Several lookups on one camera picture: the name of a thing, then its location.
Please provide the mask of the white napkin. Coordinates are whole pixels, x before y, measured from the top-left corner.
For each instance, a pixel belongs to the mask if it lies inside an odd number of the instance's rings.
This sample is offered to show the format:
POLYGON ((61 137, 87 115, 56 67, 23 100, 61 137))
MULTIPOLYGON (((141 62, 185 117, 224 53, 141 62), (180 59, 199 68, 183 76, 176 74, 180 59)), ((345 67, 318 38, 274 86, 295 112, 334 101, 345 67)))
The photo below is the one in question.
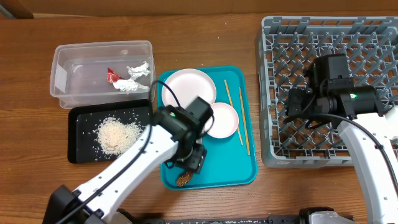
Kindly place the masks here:
POLYGON ((137 91, 149 89, 147 85, 143 85, 137 81, 138 78, 147 77, 150 74, 148 62, 145 61, 142 65, 138 67, 127 66, 126 68, 127 73, 130 75, 130 78, 123 78, 123 80, 118 80, 116 83, 112 83, 115 89, 120 91, 137 91))

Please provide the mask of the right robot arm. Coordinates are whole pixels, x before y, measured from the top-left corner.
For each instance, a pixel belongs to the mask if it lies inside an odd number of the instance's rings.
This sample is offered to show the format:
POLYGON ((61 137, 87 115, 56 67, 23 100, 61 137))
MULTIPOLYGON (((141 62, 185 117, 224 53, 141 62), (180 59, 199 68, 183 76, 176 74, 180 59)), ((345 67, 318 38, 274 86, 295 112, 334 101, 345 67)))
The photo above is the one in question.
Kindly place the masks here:
POLYGON ((316 58, 304 71, 306 88, 292 88, 284 123, 306 129, 330 123, 351 156, 366 202, 369 223, 397 223, 397 108, 384 111, 377 90, 355 86, 345 54, 316 58))

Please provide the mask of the red snack wrapper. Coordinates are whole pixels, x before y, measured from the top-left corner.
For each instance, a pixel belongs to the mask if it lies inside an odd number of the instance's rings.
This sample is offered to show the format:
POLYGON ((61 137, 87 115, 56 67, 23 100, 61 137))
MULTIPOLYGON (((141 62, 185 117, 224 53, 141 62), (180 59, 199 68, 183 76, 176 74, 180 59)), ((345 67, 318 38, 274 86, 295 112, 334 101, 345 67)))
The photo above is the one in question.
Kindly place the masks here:
POLYGON ((108 83, 116 83, 118 80, 123 80, 114 70, 108 68, 107 78, 108 83))

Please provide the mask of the white rice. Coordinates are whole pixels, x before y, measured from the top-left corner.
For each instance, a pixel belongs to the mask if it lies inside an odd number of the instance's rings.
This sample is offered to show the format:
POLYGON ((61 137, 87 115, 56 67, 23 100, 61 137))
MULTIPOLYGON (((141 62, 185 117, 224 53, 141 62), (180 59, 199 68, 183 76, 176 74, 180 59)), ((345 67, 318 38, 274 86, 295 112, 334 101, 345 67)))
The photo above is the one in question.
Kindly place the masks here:
POLYGON ((114 118, 106 118, 98 128, 98 141, 105 153, 119 157, 139 139, 142 132, 135 124, 124 125, 114 118))

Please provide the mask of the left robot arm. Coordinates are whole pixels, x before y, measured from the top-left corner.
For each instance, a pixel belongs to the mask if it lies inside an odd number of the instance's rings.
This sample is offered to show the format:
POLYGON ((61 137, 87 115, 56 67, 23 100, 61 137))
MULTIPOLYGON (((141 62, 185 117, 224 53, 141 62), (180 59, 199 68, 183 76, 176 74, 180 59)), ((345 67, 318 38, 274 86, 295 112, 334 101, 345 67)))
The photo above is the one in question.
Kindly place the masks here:
POLYGON ((200 173, 206 149, 197 141, 212 117, 209 103, 196 97, 186 108, 163 107, 152 114, 142 136, 91 180, 49 199, 44 223, 127 223, 119 212, 131 192, 165 162, 200 173))

